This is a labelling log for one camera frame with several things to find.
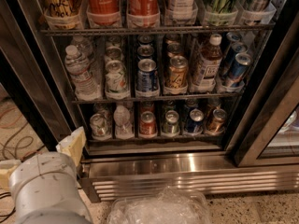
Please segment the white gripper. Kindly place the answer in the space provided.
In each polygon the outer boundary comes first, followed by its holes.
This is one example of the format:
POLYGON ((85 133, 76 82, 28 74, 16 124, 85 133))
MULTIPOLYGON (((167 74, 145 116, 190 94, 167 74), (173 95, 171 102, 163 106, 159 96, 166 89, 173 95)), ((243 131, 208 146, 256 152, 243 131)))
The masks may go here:
POLYGON ((0 188, 10 190, 16 200, 21 189, 38 177, 63 174, 76 179, 86 141, 84 128, 79 127, 56 145, 58 152, 35 155, 22 164, 20 160, 0 161, 0 188))

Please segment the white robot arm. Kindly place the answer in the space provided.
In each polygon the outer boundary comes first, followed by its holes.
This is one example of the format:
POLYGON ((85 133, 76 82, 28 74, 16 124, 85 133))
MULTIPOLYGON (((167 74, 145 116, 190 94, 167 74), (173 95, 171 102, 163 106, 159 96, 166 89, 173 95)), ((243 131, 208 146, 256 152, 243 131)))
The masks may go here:
POLYGON ((15 224, 92 224, 78 193, 77 168, 87 141, 79 127, 53 152, 32 158, 0 161, 1 187, 16 207, 15 224))

